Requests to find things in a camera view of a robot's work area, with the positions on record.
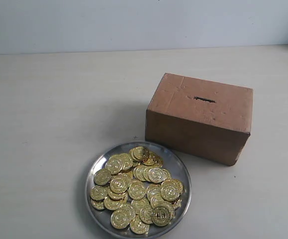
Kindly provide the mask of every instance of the pile of coins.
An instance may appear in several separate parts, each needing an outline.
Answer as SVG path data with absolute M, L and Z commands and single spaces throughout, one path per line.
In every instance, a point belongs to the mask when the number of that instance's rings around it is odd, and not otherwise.
M 163 159 L 143 146 L 111 156 L 94 175 L 91 204 L 113 211 L 110 222 L 116 229 L 130 225 L 134 233 L 144 234 L 150 224 L 166 226 L 181 206 L 184 186 L 162 166 Z M 150 184 L 146 188 L 143 182 Z

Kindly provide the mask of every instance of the white wall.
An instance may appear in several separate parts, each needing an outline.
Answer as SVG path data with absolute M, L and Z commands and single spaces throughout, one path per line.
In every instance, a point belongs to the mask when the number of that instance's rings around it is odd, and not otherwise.
M 0 54 L 288 43 L 288 0 L 0 0 Z

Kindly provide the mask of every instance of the table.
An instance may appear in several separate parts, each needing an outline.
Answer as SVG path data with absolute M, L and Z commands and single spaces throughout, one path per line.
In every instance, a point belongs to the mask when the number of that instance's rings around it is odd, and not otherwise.
M 183 153 L 192 201 L 163 239 L 288 238 L 288 45 L 0 55 L 0 239 L 110 238 L 84 203 L 92 160 L 144 139 L 165 72 L 254 89 L 233 167 Z

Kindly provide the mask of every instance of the brown cardboard box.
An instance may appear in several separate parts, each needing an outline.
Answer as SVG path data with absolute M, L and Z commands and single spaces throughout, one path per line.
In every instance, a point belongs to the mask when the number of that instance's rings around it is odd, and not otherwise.
M 251 131 L 253 90 L 166 73 L 146 111 L 145 139 L 226 165 Z

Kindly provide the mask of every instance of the metal plate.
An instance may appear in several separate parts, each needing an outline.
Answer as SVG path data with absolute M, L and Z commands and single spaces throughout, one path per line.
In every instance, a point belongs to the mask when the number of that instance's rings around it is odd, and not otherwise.
M 143 235 L 137 235 L 133 233 L 129 227 L 122 230 L 117 230 L 113 228 L 112 225 L 110 224 L 110 216 L 112 214 L 112 211 L 109 211 L 107 209 L 105 209 L 104 211 L 96 210 L 91 205 L 91 199 L 90 199 L 90 190 L 95 185 L 94 174 L 104 167 L 109 157 L 112 156 L 113 154 L 128 152 L 131 148 L 137 146 L 145 146 L 149 148 L 150 151 L 153 151 L 157 153 L 159 156 L 161 156 L 162 159 L 164 160 L 163 168 L 169 170 L 172 175 L 172 178 L 181 180 L 184 185 L 184 192 L 180 196 L 180 199 L 182 200 L 182 206 L 175 210 L 176 214 L 175 218 L 173 218 L 171 222 L 165 227 L 158 227 L 156 225 L 151 224 L 149 232 Z M 109 234 L 121 239 L 127 239 L 127 238 L 153 239 L 173 229 L 184 217 L 191 200 L 191 190 L 192 190 L 191 181 L 187 168 L 185 167 L 184 163 L 174 153 L 172 153 L 169 149 L 155 143 L 150 143 L 146 141 L 134 141 L 130 143 L 120 144 L 110 149 L 94 162 L 86 180 L 85 200 L 87 208 L 92 217 L 94 218 L 94 220 L 101 228 L 103 228 Z

